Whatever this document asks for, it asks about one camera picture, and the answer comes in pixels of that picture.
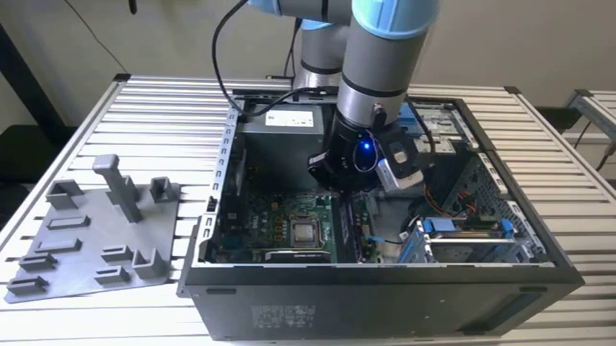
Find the white wall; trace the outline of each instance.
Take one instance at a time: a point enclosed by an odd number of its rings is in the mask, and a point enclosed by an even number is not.
[[[71,0],[134,74],[212,76],[211,34],[235,0]],[[414,82],[514,85],[537,105],[616,89],[616,1],[442,0]],[[0,21],[60,114],[87,115],[114,60],[62,0],[0,0]],[[243,9],[221,39],[225,76],[279,74],[293,19]]]

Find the white label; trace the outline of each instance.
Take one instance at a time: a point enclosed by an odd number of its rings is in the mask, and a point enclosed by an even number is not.
[[[311,128],[314,126],[311,112],[305,110],[271,110],[266,114],[266,126]]]

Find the gray plastic base plate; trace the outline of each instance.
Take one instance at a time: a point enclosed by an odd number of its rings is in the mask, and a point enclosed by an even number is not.
[[[176,196],[179,184],[172,184]],[[136,185],[143,220],[130,223],[108,189],[74,195],[78,209],[49,208],[7,288],[8,303],[159,285],[167,281],[178,199],[155,203]]]

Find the robotic arm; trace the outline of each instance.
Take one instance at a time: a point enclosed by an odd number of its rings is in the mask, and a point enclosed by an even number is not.
[[[249,4],[305,19],[294,88],[339,87],[326,150],[309,159],[313,177],[342,194],[372,190],[377,178],[386,190],[420,183],[417,148],[396,120],[438,1],[250,0]]]

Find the white slatted table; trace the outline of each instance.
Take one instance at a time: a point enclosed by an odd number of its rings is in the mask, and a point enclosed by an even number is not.
[[[227,81],[229,88],[287,89],[283,81]],[[504,88],[413,85],[413,95],[464,98],[498,155],[569,254],[587,285],[500,339],[506,345],[616,345],[615,191],[521,95]],[[116,153],[135,183],[168,176],[182,184],[172,279],[187,237],[204,210],[227,104],[211,79],[134,76],[115,82],[79,127],[3,232],[0,295],[17,270],[48,204],[53,179],[100,187],[94,156]],[[13,345],[208,345],[190,299],[175,284],[8,305],[0,301],[0,341]],[[476,345],[477,339],[353,340],[353,345]],[[323,345],[327,342],[279,342]]]
[[[579,89],[567,107],[576,108],[616,142],[616,92]]]

